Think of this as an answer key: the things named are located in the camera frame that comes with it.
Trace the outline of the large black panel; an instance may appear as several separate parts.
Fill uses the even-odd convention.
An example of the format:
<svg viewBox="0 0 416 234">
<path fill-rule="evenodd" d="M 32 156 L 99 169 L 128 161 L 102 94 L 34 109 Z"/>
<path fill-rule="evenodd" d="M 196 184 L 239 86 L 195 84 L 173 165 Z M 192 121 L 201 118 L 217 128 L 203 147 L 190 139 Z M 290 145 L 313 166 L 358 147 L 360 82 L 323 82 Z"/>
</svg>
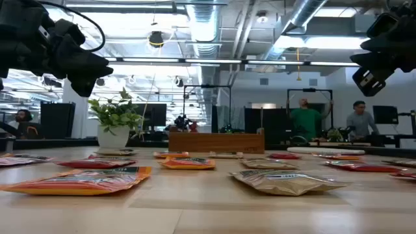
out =
<svg viewBox="0 0 416 234">
<path fill-rule="evenodd" d="M 75 103 L 41 103 L 40 124 L 46 139 L 65 139 L 72 135 Z"/>
</svg>

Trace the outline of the long ceiling light strip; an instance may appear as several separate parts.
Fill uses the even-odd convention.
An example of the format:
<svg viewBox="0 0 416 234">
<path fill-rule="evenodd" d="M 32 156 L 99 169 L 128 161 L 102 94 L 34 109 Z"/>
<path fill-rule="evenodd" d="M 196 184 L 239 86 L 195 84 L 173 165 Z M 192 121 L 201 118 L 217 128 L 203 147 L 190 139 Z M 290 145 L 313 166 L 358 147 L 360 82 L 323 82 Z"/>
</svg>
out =
<svg viewBox="0 0 416 234">
<path fill-rule="evenodd" d="M 241 59 L 209 59 L 209 58 L 122 58 L 107 57 L 110 62 L 141 62 L 141 63 L 178 63 L 178 64 L 239 64 L 239 65 L 284 65 L 284 66 L 340 66 L 358 67 L 353 62 L 324 62 L 298 60 L 241 60 Z"/>
</svg>

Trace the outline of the red strawberry tea bag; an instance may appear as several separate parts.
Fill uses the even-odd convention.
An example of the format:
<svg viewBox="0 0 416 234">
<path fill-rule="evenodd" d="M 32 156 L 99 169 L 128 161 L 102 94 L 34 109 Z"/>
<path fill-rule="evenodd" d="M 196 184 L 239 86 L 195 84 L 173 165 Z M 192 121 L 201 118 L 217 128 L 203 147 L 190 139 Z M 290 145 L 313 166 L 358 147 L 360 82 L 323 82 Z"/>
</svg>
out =
<svg viewBox="0 0 416 234">
<path fill-rule="evenodd" d="M 323 162 L 326 166 L 331 166 L 341 170 L 348 170 L 352 172 L 383 172 L 395 173 L 401 171 L 399 168 L 392 166 L 384 166 L 380 164 L 369 164 L 361 161 L 326 161 Z"/>
<path fill-rule="evenodd" d="M 416 180 L 416 172 L 397 172 L 397 173 L 390 174 L 390 176 L 396 179 Z"/>
<path fill-rule="evenodd" d="M 298 160 L 302 157 L 292 153 L 271 153 L 267 156 L 270 159 L 283 159 L 283 160 Z"/>
</svg>

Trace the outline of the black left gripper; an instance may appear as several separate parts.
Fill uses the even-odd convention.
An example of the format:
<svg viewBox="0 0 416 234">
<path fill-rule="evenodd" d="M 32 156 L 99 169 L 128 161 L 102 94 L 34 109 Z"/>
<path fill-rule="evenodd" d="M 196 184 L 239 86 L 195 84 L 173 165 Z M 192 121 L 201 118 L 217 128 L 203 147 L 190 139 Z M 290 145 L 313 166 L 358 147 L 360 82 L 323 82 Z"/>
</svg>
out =
<svg viewBox="0 0 416 234">
<path fill-rule="evenodd" d="M 106 58 L 70 45 L 68 35 L 52 36 L 49 40 L 0 35 L 0 78 L 6 78 L 10 69 L 68 79 L 99 79 L 113 71 Z"/>
</svg>

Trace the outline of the silver round ventilation duct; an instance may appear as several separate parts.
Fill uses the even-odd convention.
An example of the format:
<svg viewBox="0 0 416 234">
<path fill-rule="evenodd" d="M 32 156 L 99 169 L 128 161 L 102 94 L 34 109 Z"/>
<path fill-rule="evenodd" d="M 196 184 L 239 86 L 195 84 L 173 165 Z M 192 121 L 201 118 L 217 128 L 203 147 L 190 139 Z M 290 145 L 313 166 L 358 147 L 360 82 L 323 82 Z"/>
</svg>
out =
<svg viewBox="0 0 416 234">
<path fill-rule="evenodd" d="M 303 34 L 307 24 L 328 0 L 296 0 L 290 13 L 280 16 L 274 28 L 274 42 L 265 51 L 261 60 L 278 60 L 289 45 L 283 45 L 284 36 L 293 30 L 301 29 Z"/>
<path fill-rule="evenodd" d="M 197 5 L 186 5 L 190 21 L 191 38 L 195 56 L 199 59 L 216 58 L 218 54 L 218 41 L 220 6 L 214 5 L 210 0 L 201 0 Z"/>
</svg>

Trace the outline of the green plant in white pot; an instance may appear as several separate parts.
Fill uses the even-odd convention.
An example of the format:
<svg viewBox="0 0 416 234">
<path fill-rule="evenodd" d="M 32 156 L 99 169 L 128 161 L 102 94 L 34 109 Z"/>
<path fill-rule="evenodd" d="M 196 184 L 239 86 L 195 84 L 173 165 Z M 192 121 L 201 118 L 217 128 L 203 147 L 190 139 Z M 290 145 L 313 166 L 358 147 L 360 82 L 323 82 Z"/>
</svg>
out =
<svg viewBox="0 0 416 234">
<path fill-rule="evenodd" d="M 132 96 L 122 89 L 119 97 L 89 100 L 90 108 L 98 118 L 97 140 L 101 148 L 124 148 L 130 132 L 138 133 L 142 115 L 138 114 Z"/>
</svg>

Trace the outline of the small green background plant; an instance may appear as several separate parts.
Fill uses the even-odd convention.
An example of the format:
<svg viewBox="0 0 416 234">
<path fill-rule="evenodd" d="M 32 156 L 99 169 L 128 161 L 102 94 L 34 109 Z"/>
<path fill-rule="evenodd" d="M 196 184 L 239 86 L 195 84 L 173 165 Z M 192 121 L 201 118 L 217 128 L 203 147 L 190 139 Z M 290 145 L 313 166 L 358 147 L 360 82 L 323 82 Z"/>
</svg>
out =
<svg viewBox="0 0 416 234">
<path fill-rule="evenodd" d="M 331 128 L 326 134 L 328 142 L 342 142 L 344 140 L 342 134 L 336 128 Z"/>
</svg>

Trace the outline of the wooden compartment tea box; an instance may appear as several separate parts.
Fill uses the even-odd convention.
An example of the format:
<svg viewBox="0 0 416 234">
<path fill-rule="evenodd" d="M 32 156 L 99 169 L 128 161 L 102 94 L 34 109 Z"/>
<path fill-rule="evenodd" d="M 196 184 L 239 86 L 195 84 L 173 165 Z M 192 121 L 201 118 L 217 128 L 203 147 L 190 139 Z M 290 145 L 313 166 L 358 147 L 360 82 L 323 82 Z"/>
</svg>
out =
<svg viewBox="0 0 416 234">
<path fill-rule="evenodd" d="M 242 152 L 263 154 L 265 152 L 264 129 L 253 133 L 180 133 L 170 132 L 169 151 L 187 152 Z"/>
</svg>

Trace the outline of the person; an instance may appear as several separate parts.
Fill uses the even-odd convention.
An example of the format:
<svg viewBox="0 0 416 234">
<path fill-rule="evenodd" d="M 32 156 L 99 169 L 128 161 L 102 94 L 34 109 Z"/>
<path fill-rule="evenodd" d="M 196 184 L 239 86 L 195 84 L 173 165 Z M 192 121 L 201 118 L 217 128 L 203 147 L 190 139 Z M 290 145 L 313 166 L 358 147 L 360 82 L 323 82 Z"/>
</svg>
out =
<svg viewBox="0 0 416 234">
<path fill-rule="evenodd" d="M 354 102 L 353 109 L 353 113 L 351 113 L 346 119 L 346 126 L 351 128 L 351 132 L 349 133 L 350 140 L 363 140 L 367 136 L 371 135 L 369 128 L 372 129 L 372 134 L 380 134 L 374 118 L 365 110 L 366 103 L 364 101 Z"/>
<path fill-rule="evenodd" d="M 333 109 L 333 101 L 330 101 L 329 109 L 326 112 L 311 109 L 306 98 L 299 99 L 299 107 L 297 109 L 290 110 L 289 103 L 290 101 L 287 100 L 286 112 L 293 123 L 295 134 L 305 138 L 307 141 L 312 141 L 317 137 L 316 124 L 330 114 Z"/>
<path fill-rule="evenodd" d="M 0 122 L 0 136 L 5 135 L 6 137 L 22 139 L 18 133 L 18 127 L 21 122 L 33 122 L 33 117 L 29 110 L 19 110 L 15 115 L 15 120 L 11 122 Z"/>
</svg>

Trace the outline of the small black background robot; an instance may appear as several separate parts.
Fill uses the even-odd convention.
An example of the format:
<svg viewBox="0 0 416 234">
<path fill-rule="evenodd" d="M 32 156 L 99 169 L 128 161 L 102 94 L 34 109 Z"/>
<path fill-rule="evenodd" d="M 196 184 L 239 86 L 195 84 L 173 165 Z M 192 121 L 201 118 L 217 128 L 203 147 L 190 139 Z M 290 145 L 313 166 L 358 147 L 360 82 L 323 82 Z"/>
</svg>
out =
<svg viewBox="0 0 416 234">
<path fill-rule="evenodd" d="M 177 127 L 177 129 L 181 132 L 187 132 L 189 125 L 192 123 L 192 120 L 187 118 L 187 115 L 179 115 L 175 120 L 174 124 Z"/>
</svg>

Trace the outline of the black metal gantry frame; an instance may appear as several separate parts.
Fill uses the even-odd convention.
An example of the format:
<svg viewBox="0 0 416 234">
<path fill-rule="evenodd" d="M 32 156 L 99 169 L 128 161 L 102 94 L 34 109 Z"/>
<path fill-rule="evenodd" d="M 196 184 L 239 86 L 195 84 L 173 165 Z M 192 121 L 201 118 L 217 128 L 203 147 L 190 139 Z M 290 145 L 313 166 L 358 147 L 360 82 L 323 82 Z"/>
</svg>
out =
<svg viewBox="0 0 416 234">
<path fill-rule="evenodd" d="M 316 88 L 294 88 L 294 89 L 287 89 L 287 92 L 286 92 L 287 100 L 292 99 L 292 97 L 290 96 L 290 92 L 291 91 L 293 91 L 293 92 L 297 92 L 297 91 L 299 91 L 299 92 L 320 92 L 325 98 L 326 98 L 326 96 L 323 93 L 324 92 L 327 92 L 330 95 L 329 100 L 331 102 L 333 102 L 333 90 L 330 90 L 330 89 L 316 89 Z M 331 110 L 329 112 L 329 114 L 330 114 L 330 128 L 333 128 L 334 127 L 334 124 L 333 124 L 334 123 L 334 121 L 333 121 L 333 111 Z"/>
<path fill-rule="evenodd" d="M 189 95 L 193 93 L 193 91 L 187 92 L 187 88 L 191 87 L 192 89 L 200 88 L 200 89 L 221 89 L 227 88 L 229 91 L 229 106 L 231 106 L 231 85 L 215 85 L 215 84 L 185 84 L 183 87 L 183 109 L 182 109 L 182 117 L 186 116 L 185 113 L 185 102 L 189 98 Z M 211 132 L 212 133 L 219 133 L 220 128 L 218 127 L 218 106 L 214 103 L 211 103 Z"/>
</svg>

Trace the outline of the black ceiling device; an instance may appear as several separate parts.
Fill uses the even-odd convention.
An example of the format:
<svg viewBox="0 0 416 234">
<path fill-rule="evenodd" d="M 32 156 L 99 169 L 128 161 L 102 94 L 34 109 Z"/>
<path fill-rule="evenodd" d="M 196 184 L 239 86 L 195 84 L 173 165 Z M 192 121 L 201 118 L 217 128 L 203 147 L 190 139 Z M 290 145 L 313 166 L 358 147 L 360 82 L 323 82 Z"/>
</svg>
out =
<svg viewBox="0 0 416 234">
<path fill-rule="evenodd" d="M 163 34 L 161 31 L 152 31 L 149 39 L 149 45 L 155 48 L 160 48 L 164 45 Z"/>
</svg>

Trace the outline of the dark partition screen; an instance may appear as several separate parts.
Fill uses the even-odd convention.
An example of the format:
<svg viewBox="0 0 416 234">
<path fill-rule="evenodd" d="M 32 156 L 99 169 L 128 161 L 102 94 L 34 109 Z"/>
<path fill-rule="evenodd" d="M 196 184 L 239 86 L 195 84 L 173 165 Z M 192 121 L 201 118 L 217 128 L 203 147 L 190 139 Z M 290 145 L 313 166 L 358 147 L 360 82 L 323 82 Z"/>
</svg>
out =
<svg viewBox="0 0 416 234">
<path fill-rule="evenodd" d="M 244 130 L 257 133 L 262 128 L 265 144 L 284 144 L 293 136 L 293 125 L 285 109 L 244 109 Z"/>
</svg>

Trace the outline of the black aluminium rig frame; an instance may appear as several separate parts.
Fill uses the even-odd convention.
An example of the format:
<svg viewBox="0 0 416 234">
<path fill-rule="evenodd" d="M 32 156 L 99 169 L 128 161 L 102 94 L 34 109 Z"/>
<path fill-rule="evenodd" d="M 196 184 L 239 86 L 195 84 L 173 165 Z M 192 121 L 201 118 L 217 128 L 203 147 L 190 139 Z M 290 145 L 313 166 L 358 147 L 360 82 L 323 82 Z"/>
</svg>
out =
<svg viewBox="0 0 416 234">
<path fill-rule="evenodd" d="M 98 146 L 97 140 L 91 139 L 61 139 L 61 140 L 15 140 L 13 150 L 33 150 L 47 148 L 67 148 L 67 147 L 87 147 Z M 128 148 L 168 148 L 167 142 L 133 142 L 127 144 Z M 407 159 L 416 159 L 416 149 L 406 148 L 381 148 L 372 146 L 328 146 L 328 148 L 346 149 L 346 150 L 363 150 L 370 155 L 385 157 L 402 157 Z"/>
</svg>

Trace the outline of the black computer monitor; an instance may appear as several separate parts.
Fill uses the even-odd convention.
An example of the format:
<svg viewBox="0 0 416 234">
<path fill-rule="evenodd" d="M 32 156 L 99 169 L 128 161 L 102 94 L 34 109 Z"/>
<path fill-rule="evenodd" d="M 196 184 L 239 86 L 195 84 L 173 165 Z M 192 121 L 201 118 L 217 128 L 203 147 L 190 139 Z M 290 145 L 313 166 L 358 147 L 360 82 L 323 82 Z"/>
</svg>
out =
<svg viewBox="0 0 416 234">
<path fill-rule="evenodd" d="M 167 105 L 165 103 L 137 104 L 135 112 L 144 119 L 143 124 L 140 124 L 144 131 L 154 131 L 156 127 L 166 126 Z"/>
<path fill-rule="evenodd" d="M 398 124 L 398 111 L 396 107 L 375 105 L 372 108 L 375 124 Z"/>
</svg>

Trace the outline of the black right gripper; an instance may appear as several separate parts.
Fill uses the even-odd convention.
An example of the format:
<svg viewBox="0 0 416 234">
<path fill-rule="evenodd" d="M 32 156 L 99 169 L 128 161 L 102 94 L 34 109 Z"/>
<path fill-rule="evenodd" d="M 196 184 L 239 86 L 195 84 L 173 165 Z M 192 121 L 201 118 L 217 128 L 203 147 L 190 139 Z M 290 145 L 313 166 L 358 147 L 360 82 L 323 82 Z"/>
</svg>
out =
<svg viewBox="0 0 416 234">
<path fill-rule="evenodd" d="M 403 72 L 410 72 L 416 68 L 415 31 L 386 32 L 364 41 L 361 48 L 369 53 L 351 55 L 350 60 L 365 70 L 400 68 Z"/>
</svg>

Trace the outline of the black office chair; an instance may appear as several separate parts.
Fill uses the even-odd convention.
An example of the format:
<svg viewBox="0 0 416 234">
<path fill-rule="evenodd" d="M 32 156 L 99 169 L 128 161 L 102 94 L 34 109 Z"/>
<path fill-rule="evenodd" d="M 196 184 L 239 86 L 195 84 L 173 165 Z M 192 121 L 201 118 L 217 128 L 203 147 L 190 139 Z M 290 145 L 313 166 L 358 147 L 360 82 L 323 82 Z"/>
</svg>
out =
<svg viewBox="0 0 416 234">
<path fill-rule="evenodd" d="M 40 140 L 44 138 L 42 125 L 34 122 L 21 122 L 18 133 L 22 139 Z"/>
</svg>

